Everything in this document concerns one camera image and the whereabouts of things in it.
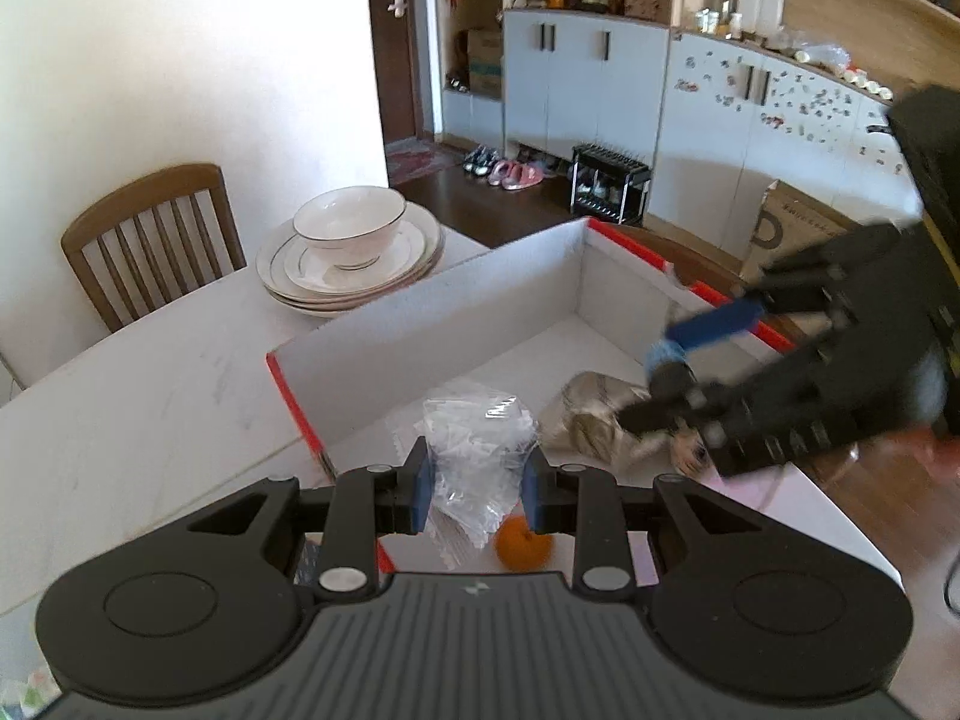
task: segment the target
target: orange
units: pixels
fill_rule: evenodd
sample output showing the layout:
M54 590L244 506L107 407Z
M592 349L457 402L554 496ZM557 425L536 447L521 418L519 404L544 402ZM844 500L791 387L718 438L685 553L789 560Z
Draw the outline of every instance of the orange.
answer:
M536 571L544 567L553 552L553 536L540 536L527 527L526 517L513 514L493 537L500 562L511 571Z

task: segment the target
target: white plate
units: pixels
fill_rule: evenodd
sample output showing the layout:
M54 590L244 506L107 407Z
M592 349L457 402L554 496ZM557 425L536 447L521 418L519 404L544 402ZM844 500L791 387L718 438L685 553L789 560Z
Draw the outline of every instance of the white plate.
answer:
M421 255L421 262L429 260L442 240L440 223L433 214L414 202L407 202L407 210L402 218L416 225L416 228L424 233L425 246L424 253ZM267 235L267 240L256 252L256 262L254 264L256 264L257 275L268 292L282 298L281 302L294 300L297 303L315 305L318 310L323 311L320 305L340 302L344 299L344 295L318 295L311 290L304 290L290 280L290 276L283 269L283 258L286 256L286 247L297 237L299 236L294 232L293 220L285 221L270 235Z
M339 317L340 314L345 314L347 311L360 308L360 306L364 306L367 303L376 300L376 298L380 298L382 295L390 295L390 293L402 290L404 287L408 287L411 284L415 284L422 278L426 278L429 276L429 274L431 274L439 261L440 257L437 256L432 261L426 263L422 271L411 271L411 274L409 274L407 278L402 279L392 287L384 290L378 290L378 292L369 296L365 296L364 298L354 298L354 300L352 300L350 303L341 304L342 307L337 309L328 308L328 306L314 307L306 306L301 303L288 302L284 298L281 298L279 295L275 295L274 293L271 293L271 298L277 300L277 302L281 303L287 308L293 309L298 314L305 314L307 317L315 317L316 319L334 319L335 317Z
M296 237L283 257L283 269L290 280L304 290L320 295L357 295L375 290L402 278L414 269L424 253L426 241L414 224L400 220L397 234L376 262L366 268L345 271L323 259L309 241Z

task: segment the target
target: cabinet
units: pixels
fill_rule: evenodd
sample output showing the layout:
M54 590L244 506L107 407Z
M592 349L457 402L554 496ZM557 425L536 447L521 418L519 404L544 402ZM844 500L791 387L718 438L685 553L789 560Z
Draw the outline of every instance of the cabinet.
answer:
M737 258L780 179L856 221L920 199L879 100L712 38L670 44L650 212Z
M443 91L443 131L483 146L503 148L503 103L483 95Z
M754 58L696 35L670 43L649 210L716 247L747 153Z
M670 33L646 23L599 26L604 61L597 140L653 165Z
M597 100L603 70L602 30L597 19L577 13L551 14L546 50L546 149L571 159L573 146L597 137Z
M832 205L863 95L795 64L751 52L755 62L743 170L720 248L747 255L763 193L781 179Z
M504 128L507 140L546 151L550 53L546 11L503 15Z
M855 220L878 215L904 220L917 218L923 210L904 156L885 131L886 110L881 101L863 98L853 123L844 176L833 205Z
M508 141L570 159L604 143L650 162L669 33L646 23L560 11L504 14Z

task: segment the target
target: pink slipper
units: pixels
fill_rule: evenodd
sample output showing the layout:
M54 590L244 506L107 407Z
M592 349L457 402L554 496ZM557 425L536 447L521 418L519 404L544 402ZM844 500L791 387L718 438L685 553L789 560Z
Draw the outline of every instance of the pink slipper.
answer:
M514 165L510 175L503 179L500 186L509 191L529 189L544 180L544 171L532 165Z
M510 175L510 171L515 164L516 162L512 159L501 159L493 166L493 170L490 171L487 183L492 187L500 186L501 183L503 183L503 179Z

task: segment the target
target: white bowl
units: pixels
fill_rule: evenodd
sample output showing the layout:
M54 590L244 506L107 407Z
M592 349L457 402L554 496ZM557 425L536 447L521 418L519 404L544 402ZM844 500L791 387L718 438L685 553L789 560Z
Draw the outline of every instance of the white bowl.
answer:
M406 207L404 196L393 189L334 189L294 214L294 231L333 265L366 268L394 240Z

